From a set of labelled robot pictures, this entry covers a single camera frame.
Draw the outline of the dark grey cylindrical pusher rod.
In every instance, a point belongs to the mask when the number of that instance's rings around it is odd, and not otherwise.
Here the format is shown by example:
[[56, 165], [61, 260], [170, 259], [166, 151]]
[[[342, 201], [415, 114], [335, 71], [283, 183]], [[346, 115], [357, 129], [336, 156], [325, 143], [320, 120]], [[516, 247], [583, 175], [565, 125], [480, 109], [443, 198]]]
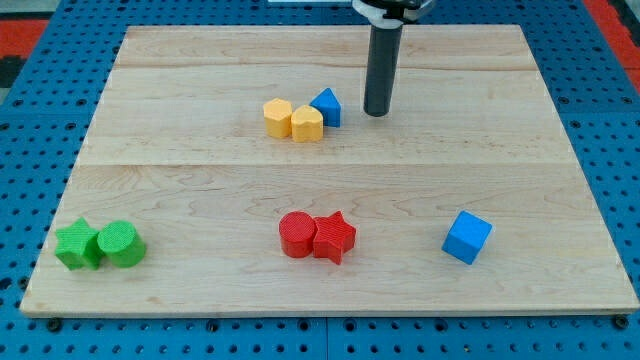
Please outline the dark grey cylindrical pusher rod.
[[373, 117], [389, 113], [403, 27], [371, 26], [363, 110]]

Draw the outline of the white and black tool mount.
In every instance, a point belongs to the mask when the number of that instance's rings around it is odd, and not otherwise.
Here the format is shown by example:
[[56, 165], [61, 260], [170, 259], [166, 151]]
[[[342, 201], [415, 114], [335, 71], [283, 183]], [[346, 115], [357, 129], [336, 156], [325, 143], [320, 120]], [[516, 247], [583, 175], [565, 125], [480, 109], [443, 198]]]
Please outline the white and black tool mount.
[[352, 0], [351, 5], [374, 27], [396, 29], [416, 23], [435, 7], [436, 0]]

